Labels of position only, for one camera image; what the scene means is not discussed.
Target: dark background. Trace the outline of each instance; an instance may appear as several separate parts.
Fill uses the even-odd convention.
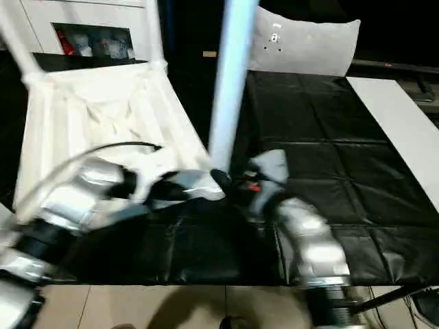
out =
[[[355,58],[439,67],[437,1],[261,0],[289,19],[345,23],[361,19]],[[167,57],[199,58],[218,50],[224,0],[162,0]]]

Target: black cable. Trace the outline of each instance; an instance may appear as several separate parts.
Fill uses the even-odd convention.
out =
[[[434,292],[434,293],[437,293],[438,291],[439,291],[439,288],[436,288],[436,289],[426,289],[425,291],[431,291],[431,292]],[[405,305],[410,309],[413,309],[413,307],[412,307],[412,303],[410,302],[410,299],[411,299],[411,297],[406,297],[407,299],[406,300],[404,300],[404,302],[405,302]],[[428,326],[428,327],[430,327],[430,328],[432,328],[432,329],[435,329],[435,328],[437,328],[437,326],[435,326],[434,324],[432,324],[430,321],[428,321],[427,319],[425,319],[422,315],[418,315],[417,313],[416,313],[416,311],[414,311],[413,312],[413,315],[415,316],[415,318],[417,318],[419,321],[421,321],[423,324],[425,324],[426,326]]]
[[[286,183],[284,183],[284,182],[279,182],[279,181],[277,181],[277,180],[272,179],[271,177],[268,177],[266,174],[264,174],[264,173],[262,172],[260,166],[257,165],[257,164],[255,164],[255,163],[253,163],[253,162],[250,162],[250,164],[249,164],[249,170],[250,170],[250,171],[253,171],[254,173],[256,173],[256,175],[253,177],[253,178],[256,179],[256,180],[257,180],[257,179],[260,179],[260,180],[265,180],[265,181],[267,181],[267,182],[273,182],[273,183],[279,185],[279,186],[282,187],[282,188],[287,188]]]
[[[371,295],[371,298],[375,299],[375,294],[373,292],[372,287],[368,287],[368,288],[369,288],[369,295]],[[379,311],[378,311],[377,307],[375,307],[375,312],[376,312],[377,317],[378,317],[378,322],[379,322],[378,324],[379,324],[379,326],[382,327],[383,329],[387,329],[387,326],[384,324],[384,321],[381,318],[381,315],[379,314]]]
[[[29,198],[31,198],[35,192],[44,187],[44,185],[47,182],[50,182],[55,176],[57,176],[60,172],[62,172],[63,170],[65,170],[69,165],[71,165],[72,163],[74,163],[75,161],[78,161],[79,159],[88,156],[90,154],[93,154],[95,152],[101,151],[103,149],[111,149],[114,147],[119,147],[119,146],[144,146],[144,147],[152,147],[154,148],[154,151],[158,151],[159,149],[161,149],[161,146],[155,145],[155,144],[151,144],[151,143],[146,143],[146,142],[120,142],[120,143],[111,143],[111,144],[106,144],[106,145],[101,145],[98,147],[94,147],[88,151],[84,151],[81,154],[78,154],[70,159],[65,160],[63,163],[59,164],[57,167],[55,167],[55,169],[41,182],[39,182],[32,190],[30,193],[28,193],[23,200],[20,202],[20,204],[25,204]]]
[[[409,310],[410,317],[412,318],[414,329],[418,329],[418,324],[416,323],[416,319],[414,318],[414,314],[413,314],[413,310],[412,310],[412,305],[410,304],[409,298],[410,297],[404,297],[403,298],[404,299],[404,304],[406,305],[406,307]]]

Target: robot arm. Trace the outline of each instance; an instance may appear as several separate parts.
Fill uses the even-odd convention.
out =
[[[277,225],[296,251],[296,266],[314,327],[364,328],[353,321],[353,302],[345,290],[350,284],[349,268],[326,220],[313,206],[296,198],[282,201],[276,210]]]
[[[149,156],[147,182],[144,178],[141,186],[150,190],[157,185],[150,191],[157,197],[152,200],[153,207],[164,208],[195,197],[224,197],[209,172],[199,170],[180,171],[166,179],[166,184],[155,184],[171,169],[162,163],[166,157],[155,156],[159,152]],[[152,166],[151,161],[159,163]],[[3,239],[0,236],[0,329],[32,327],[44,304],[38,286],[55,273],[79,236],[115,223],[109,217],[108,222],[94,220],[100,201],[128,199],[139,187],[139,180],[138,173],[118,164],[89,158],[69,181],[48,193],[20,232],[0,231],[7,234]],[[179,188],[179,193],[172,193],[173,188]]]

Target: tile floor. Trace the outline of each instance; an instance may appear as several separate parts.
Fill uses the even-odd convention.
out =
[[[396,287],[374,287],[380,295]],[[369,298],[366,287],[357,293]],[[135,329],[218,329],[226,314],[241,315],[255,328],[309,329],[311,324],[300,291],[286,287],[221,286],[56,286],[35,329],[111,329],[132,324]],[[379,308],[387,329],[414,328],[403,300]],[[375,310],[364,323],[380,329]],[[418,321],[419,329],[429,329]]]

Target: black table cover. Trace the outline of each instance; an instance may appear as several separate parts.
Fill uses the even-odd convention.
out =
[[[119,64],[37,59],[48,71]],[[5,53],[0,78],[0,201],[10,206],[27,93]],[[215,63],[173,63],[169,78],[206,143]],[[249,74],[233,171],[274,148],[287,152],[290,191],[329,220],[353,284],[439,282],[438,214],[344,78]],[[193,200],[90,233],[66,266],[80,283],[294,284],[286,255],[271,223],[249,222],[224,200]]]

